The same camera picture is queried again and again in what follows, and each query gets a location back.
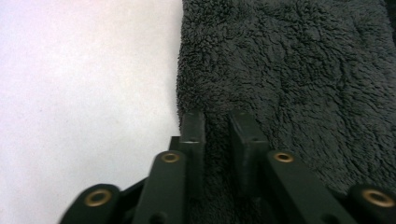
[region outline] dark gray towel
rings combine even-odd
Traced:
[[[383,0],[184,0],[181,116],[206,115],[205,197],[190,223],[263,223],[236,197],[227,112],[253,114],[331,189],[396,192],[396,50]]]

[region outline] brass screw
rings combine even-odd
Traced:
[[[276,153],[274,158],[277,161],[282,161],[282,162],[292,162],[292,161],[294,161],[294,158],[290,154],[284,153],[284,152]]]
[[[180,160],[180,157],[175,153],[168,152],[163,154],[162,159],[164,162],[175,162]]]
[[[395,205],[393,199],[376,189],[365,189],[362,195],[365,200],[380,207],[392,207]]]
[[[94,200],[93,197],[97,195],[103,195],[103,197],[99,200]],[[86,198],[84,203],[89,207],[96,207],[102,204],[107,203],[111,199],[111,192],[108,189],[97,189],[94,192],[91,192]]]

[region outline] white table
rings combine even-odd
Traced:
[[[0,223],[57,223],[179,135],[181,0],[1,1]]]

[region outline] screw hole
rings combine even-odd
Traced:
[[[165,221],[166,221],[166,213],[164,212],[159,212],[157,214],[154,214],[149,219],[150,224],[164,224]]]
[[[180,157],[175,153],[166,153],[162,156],[163,161],[165,162],[175,162],[180,159]]]
[[[111,192],[107,189],[97,189],[85,198],[85,204],[89,207],[96,207],[107,203],[111,199]]]
[[[284,152],[278,152],[275,154],[275,159],[277,161],[282,161],[282,162],[292,162],[294,161],[294,158],[288,154],[288,153],[284,153]]]
[[[321,220],[326,224],[339,224],[338,218],[331,214],[324,214],[321,216]]]
[[[380,207],[393,207],[395,205],[393,199],[376,189],[366,189],[362,195],[365,200]]]

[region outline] fleece fabric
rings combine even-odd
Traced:
[[[322,183],[396,192],[396,50],[383,0],[183,0],[181,118],[206,122],[205,195],[189,223],[267,223],[237,196],[227,113],[254,116],[273,150]]]

